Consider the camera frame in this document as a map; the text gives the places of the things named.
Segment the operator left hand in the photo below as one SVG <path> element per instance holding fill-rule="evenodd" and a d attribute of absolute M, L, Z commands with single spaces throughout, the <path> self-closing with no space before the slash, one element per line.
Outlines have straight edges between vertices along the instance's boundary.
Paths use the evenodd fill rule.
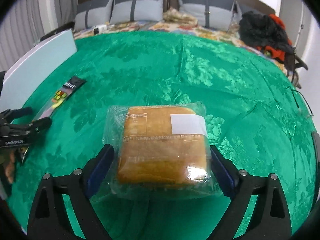
<path fill-rule="evenodd" d="M 27 152 L 27 147 L 1 149 L 1 168 L 3 168 L 4 176 L 10 185 L 15 181 L 17 163 L 24 164 Z"/>

